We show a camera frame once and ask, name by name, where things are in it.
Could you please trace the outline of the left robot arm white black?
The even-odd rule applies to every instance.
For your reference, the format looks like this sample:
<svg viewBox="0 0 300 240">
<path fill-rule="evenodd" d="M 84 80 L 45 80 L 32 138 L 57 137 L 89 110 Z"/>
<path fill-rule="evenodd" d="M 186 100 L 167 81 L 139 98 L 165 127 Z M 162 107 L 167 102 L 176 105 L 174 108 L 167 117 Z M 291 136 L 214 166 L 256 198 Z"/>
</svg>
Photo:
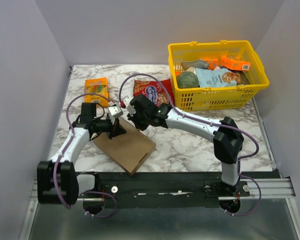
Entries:
<svg viewBox="0 0 300 240">
<path fill-rule="evenodd" d="M 81 113 L 70 125 L 65 142 L 55 155 L 37 166 L 37 198 L 41 204 L 75 204 L 79 195 L 94 198 L 101 185 L 95 173 L 79 173 L 75 163 L 90 140 L 105 133 L 109 139 L 125 134 L 120 125 L 121 108 L 110 103 L 105 119 L 97 117 L 96 103 L 82 103 Z"/>
</svg>

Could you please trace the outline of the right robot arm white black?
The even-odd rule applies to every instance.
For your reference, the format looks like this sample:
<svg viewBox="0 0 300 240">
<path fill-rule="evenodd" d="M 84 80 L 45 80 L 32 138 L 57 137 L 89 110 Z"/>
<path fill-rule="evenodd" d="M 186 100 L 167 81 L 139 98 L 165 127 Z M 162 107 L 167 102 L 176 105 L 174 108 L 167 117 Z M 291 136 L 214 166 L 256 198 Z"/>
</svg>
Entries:
<svg viewBox="0 0 300 240">
<path fill-rule="evenodd" d="M 128 111 L 128 119 L 138 130 L 144 131 L 149 126 L 177 129 L 213 143 L 214 155 L 221 162 L 220 191 L 226 196 L 237 192 L 240 179 L 238 155 L 242 150 L 244 137 L 232 118 L 209 120 L 167 103 L 156 106 L 142 94 L 127 96 L 121 104 Z"/>
</svg>

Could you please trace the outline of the brown cardboard express box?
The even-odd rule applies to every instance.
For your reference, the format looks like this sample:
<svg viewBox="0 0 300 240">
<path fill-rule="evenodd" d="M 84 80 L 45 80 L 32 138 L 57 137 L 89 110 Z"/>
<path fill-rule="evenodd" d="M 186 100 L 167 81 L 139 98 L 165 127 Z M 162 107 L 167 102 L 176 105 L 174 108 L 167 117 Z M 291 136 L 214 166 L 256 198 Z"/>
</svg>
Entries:
<svg viewBox="0 0 300 240">
<path fill-rule="evenodd" d="M 109 139 L 102 133 L 93 143 L 133 176 L 155 150 L 156 144 L 122 117 L 119 123 L 126 130 L 125 134 Z"/>
</svg>

